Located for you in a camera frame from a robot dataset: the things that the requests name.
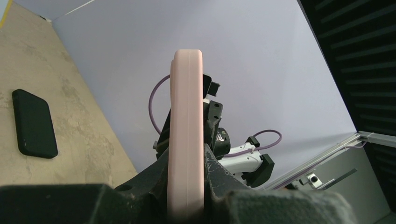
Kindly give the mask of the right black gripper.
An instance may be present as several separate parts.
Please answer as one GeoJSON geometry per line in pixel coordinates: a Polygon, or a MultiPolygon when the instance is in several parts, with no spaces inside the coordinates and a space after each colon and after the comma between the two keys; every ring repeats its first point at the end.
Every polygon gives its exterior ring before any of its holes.
{"type": "MultiPolygon", "coordinates": [[[[224,142],[218,137],[223,128],[219,128],[221,121],[223,105],[219,102],[204,100],[203,101],[203,127],[204,143],[207,144],[213,152],[215,158],[220,160],[224,157],[224,142]]],[[[156,150],[156,158],[165,152],[169,147],[170,138],[170,113],[168,114],[163,125],[160,137],[153,148],[156,150]]]]}

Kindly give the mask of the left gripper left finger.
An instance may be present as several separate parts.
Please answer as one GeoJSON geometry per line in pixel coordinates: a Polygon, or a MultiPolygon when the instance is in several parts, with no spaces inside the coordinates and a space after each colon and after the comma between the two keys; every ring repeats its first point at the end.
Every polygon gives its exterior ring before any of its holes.
{"type": "Polygon", "coordinates": [[[107,184],[8,185],[0,188],[3,224],[166,224],[168,152],[112,188],[107,184]]]}

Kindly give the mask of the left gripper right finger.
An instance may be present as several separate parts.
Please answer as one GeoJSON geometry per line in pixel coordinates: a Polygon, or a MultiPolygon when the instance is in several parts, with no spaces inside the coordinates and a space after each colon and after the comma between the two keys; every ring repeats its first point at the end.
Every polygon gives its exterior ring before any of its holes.
{"type": "Polygon", "coordinates": [[[253,190],[238,181],[204,145],[204,224],[356,224],[351,205],[322,190],[253,190]]]}

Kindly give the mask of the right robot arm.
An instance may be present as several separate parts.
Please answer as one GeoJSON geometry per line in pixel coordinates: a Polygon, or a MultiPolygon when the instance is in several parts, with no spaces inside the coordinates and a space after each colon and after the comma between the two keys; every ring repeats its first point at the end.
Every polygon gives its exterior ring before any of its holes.
{"type": "Polygon", "coordinates": [[[231,147],[228,132],[219,127],[223,105],[203,100],[204,109],[204,143],[209,146],[215,159],[242,183],[251,188],[263,185],[271,177],[275,163],[268,154],[260,151],[269,149],[282,140],[282,134],[276,130],[263,130],[249,136],[245,143],[231,147]],[[278,139],[267,145],[260,146],[257,136],[262,133],[276,133],[278,139]]]}

